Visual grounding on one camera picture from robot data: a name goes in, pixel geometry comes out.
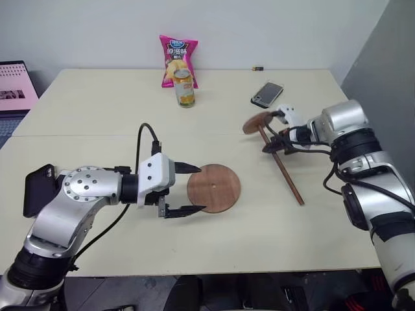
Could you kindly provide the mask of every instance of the wooden disc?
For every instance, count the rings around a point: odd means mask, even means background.
[[[207,213],[220,213],[238,200],[241,183],[233,170],[220,164],[201,167],[187,182],[187,196],[193,205],[204,205]]]
[[[271,121],[271,112],[265,111],[258,113],[245,122],[244,126],[242,127],[242,131],[245,134],[258,132],[258,126],[264,128],[267,124],[270,124]]]

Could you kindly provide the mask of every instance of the robotic arm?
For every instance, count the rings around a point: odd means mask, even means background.
[[[164,218],[184,217],[204,208],[169,209],[165,196],[175,174],[200,169],[174,162],[161,153],[160,146],[157,149],[140,163],[138,174],[130,174],[128,167],[86,166],[64,170],[55,180],[53,166],[46,165],[27,176],[24,215],[36,219],[22,250],[0,280],[0,310],[16,306],[48,310],[66,273],[77,270],[77,251],[105,205],[158,205],[159,216]]]
[[[310,144],[331,147],[330,160],[338,178],[351,223],[369,231],[379,262],[395,293],[394,308],[415,310],[414,196],[382,150],[368,119],[355,100],[323,110],[301,124],[292,107],[272,113],[290,128],[273,137],[265,152],[301,152]]]

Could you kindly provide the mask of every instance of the wire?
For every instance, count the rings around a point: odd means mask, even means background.
[[[340,191],[337,191],[337,190],[327,186],[327,182],[330,180],[330,178],[333,177],[333,175],[335,174],[336,169],[337,169],[337,164],[333,163],[333,167],[331,168],[330,173],[323,180],[323,187],[326,188],[328,191],[331,191],[332,193],[339,194],[339,195],[342,196],[342,193]]]
[[[390,192],[389,190],[381,188],[377,185],[373,185],[371,183],[365,183],[364,181],[360,181],[360,180],[357,180],[357,179],[354,179],[354,178],[349,178],[349,177],[343,175],[339,169],[335,170],[335,174],[340,180],[344,181],[345,183],[350,183],[352,185],[356,185],[356,186],[367,188],[367,189],[370,189],[370,190],[373,190],[373,191],[380,192],[381,194],[384,194],[385,196],[388,196],[388,197],[398,201],[399,203],[405,205],[413,213],[415,213],[415,205],[413,205],[411,202],[405,200],[404,198],[398,196],[397,194],[394,194],[393,192]]]
[[[151,133],[151,136],[153,137],[154,141],[158,142],[157,136],[154,133],[154,130],[148,123],[143,123],[139,129],[138,129],[138,135],[137,135],[137,147],[136,147],[136,167],[134,168],[134,173],[138,173],[138,166],[139,166],[139,157],[140,157],[140,145],[141,145],[141,134],[143,133],[144,127],[148,128],[148,130]],[[130,204],[126,204],[123,211],[120,213],[120,215],[99,235],[97,235],[95,238],[93,238],[91,241],[89,241],[76,255],[74,258],[74,261],[79,258],[88,248],[90,248],[96,241],[98,241],[100,238],[102,238],[109,230],[111,230],[118,222],[121,220],[121,218],[125,215],[128,208],[130,207]]]
[[[144,127],[148,128],[148,130],[150,131],[151,136],[153,137],[153,141],[158,142],[158,138],[157,138],[156,133],[154,133],[154,130],[152,129],[152,127],[148,123],[143,123],[142,125],[140,125],[140,128],[138,129],[138,135],[137,135],[136,167],[134,169],[135,174],[138,173],[139,158],[140,158],[141,133],[143,132]]]
[[[331,156],[331,152],[327,151],[327,150],[321,150],[321,149],[299,149],[294,147],[292,144],[326,144],[324,142],[319,142],[319,141],[315,141],[315,142],[309,142],[309,141],[291,141],[287,138],[285,138],[284,136],[281,136],[280,134],[278,134],[277,132],[275,132],[270,126],[269,124],[265,125],[268,129],[268,131],[270,131],[272,133],[272,135],[274,135],[275,137],[281,139],[286,145],[287,148],[289,150],[294,150],[297,152],[303,152],[305,154],[327,154],[328,156]]]

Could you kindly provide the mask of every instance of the laptop screen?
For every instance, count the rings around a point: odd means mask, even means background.
[[[37,101],[25,63],[0,62],[0,113],[30,110]]]

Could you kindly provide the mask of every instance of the pink snack bag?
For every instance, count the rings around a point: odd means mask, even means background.
[[[164,64],[166,72],[161,82],[161,87],[173,87],[173,74],[177,69],[186,68],[190,70],[193,77],[193,87],[198,88],[195,72],[193,71],[190,57],[197,46],[196,40],[176,40],[166,36],[160,36],[164,51]]]

